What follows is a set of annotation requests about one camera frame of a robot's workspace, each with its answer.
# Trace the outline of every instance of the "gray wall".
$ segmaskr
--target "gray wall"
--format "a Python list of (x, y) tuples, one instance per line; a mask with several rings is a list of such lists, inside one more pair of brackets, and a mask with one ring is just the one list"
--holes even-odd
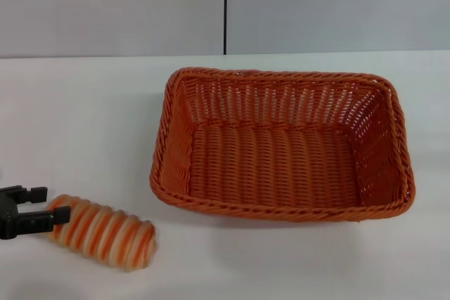
[(450, 49), (450, 0), (229, 0), (229, 53)]
[(223, 0), (0, 0), (0, 57), (221, 54)]

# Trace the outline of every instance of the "white tabletop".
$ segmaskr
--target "white tabletop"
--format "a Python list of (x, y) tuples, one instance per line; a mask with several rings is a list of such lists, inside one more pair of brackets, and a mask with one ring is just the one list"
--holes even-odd
[[(148, 175), (165, 83), (184, 66), (371, 72), (397, 88), (417, 195), (394, 219), (274, 223), (167, 206)], [(446, 299), (450, 51), (0, 60), (0, 186), (46, 185), (154, 222), (123, 273), (38, 236), (0, 242), (0, 299)], [(23, 206), (24, 210), (44, 205)]]

